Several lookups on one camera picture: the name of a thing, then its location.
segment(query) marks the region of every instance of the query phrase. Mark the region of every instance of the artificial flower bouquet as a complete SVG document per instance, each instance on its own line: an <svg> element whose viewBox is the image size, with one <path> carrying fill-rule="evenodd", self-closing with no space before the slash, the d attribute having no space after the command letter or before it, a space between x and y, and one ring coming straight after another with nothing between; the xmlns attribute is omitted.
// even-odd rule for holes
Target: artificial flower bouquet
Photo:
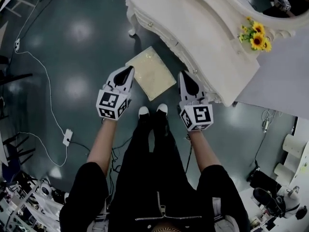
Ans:
<svg viewBox="0 0 309 232"><path fill-rule="evenodd" d="M242 33L238 36L241 43L249 42L253 51L271 51L271 43L265 37L265 28L263 24L247 17L249 26L241 25Z"/></svg>

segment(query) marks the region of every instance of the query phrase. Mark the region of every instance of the yellow flower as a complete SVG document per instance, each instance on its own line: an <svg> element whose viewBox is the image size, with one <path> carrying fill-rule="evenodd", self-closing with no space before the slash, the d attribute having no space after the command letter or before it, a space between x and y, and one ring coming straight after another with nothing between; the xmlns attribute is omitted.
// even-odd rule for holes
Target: yellow flower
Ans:
<svg viewBox="0 0 309 232"><path fill-rule="evenodd" d="M252 29L257 33L261 33L261 34L265 35L265 28L264 28L263 24L261 24L257 21L254 22Z"/></svg>
<svg viewBox="0 0 309 232"><path fill-rule="evenodd" d="M270 52L272 49L271 43L268 38L264 38L264 50Z"/></svg>
<svg viewBox="0 0 309 232"><path fill-rule="evenodd" d="M238 36L239 41L242 43L243 42L243 34L241 34L240 36Z"/></svg>
<svg viewBox="0 0 309 232"><path fill-rule="evenodd" d="M250 43L254 50L263 50L265 45L265 38L261 33L254 33L253 38L250 39Z"/></svg>
<svg viewBox="0 0 309 232"><path fill-rule="evenodd" d="M241 25L241 29L242 29L245 33L248 32L248 28L245 27L244 25Z"/></svg>

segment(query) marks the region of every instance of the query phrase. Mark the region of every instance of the gray wall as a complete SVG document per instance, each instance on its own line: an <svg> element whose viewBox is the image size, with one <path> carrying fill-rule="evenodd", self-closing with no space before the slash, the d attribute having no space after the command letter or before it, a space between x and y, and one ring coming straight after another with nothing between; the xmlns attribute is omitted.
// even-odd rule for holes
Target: gray wall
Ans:
<svg viewBox="0 0 309 232"><path fill-rule="evenodd" d="M261 67L237 101L309 118L309 27L277 39L257 60Z"/></svg>

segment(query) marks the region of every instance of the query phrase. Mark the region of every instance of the white extension cord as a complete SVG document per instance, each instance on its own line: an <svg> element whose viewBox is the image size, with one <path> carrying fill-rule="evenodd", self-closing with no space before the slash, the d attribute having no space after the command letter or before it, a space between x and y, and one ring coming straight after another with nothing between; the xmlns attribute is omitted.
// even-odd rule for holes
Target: white extension cord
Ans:
<svg viewBox="0 0 309 232"><path fill-rule="evenodd" d="M47 78L48 78L48 83L49 83L50 110L51 110L51 112L52 112L52 115L54 116L54 119L55 119L55 122L56 122L57 126L60 128L60 130L61 130L63 136L66 137L66 134L64 133L63 129L60 127L60 125L59 125L59 123L58 123L58 121L57 121L57 119L56 119L56 117L55 117L55 115L54 115L54 112L53 112L53 106L52 106L52 88L51 88L50 78L49 78L49 76L48 76L46 67L41 63L41 61L39 61L36 57L34 57L30 52L28 52L28 51L26 51L26 52L20 52L20 53L17 52L18 49L19 49L19 44L20 44L20 39L19 39L20 33L21 33L22 30L24 29L26 23L28 22L29 18L31 17L33 11L35 10L35 8L36 8L37 5L39 4L39 2L40 2L40 0L37 1L36 5L34 6L34 8L33 8L32 11L31 11L29 17L27 18L27 20L25 21L23 27L21 28L21 30L20 30L20 32L19 32L17 38L16 38L16 41L14 42L14 51L15 51L16 54L25 54L25 53L28 53L30 56L32 56L35 60L37 60L37 61L44 67L45 72L46 72L46 75L47 75ZM64 162L63 162L61 165L59 165L59 164L55 163L55 162L51 159L51 157L49 156L48 151L47 151L45 145L43 144L43 142L42 142L42 140L39 138L39 136L37 136L37 135L35 135L35 134L33 134L33 133L30 133L30 132L23 132L23 131L20 131L19 133L29 134L29 135L32 135L32 136L35 136L36 138L38 138L38 139L40 140L41 144L43 145L43 147L44 147L44 149L45 149L45 151L46 151L46 154L47 154L49 160L50 160L53 164L55 164L56 166L62 167L62 166L66 163L67 158L68 158L68 146L67 146L67 145L66 145L66 158L65 158Z"/></svg>

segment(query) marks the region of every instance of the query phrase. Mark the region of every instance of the zipper pull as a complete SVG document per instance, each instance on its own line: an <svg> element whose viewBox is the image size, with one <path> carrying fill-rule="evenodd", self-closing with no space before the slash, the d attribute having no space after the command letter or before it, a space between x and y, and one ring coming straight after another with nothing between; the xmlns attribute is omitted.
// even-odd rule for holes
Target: zipper pull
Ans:
<svg viewBox="0 0 309 232"><path fill-rule="evenodd" d="M165 209L166 209L165 205L160 205L160 211L161 211L162 216L164 217L165 217Z"/></svg>

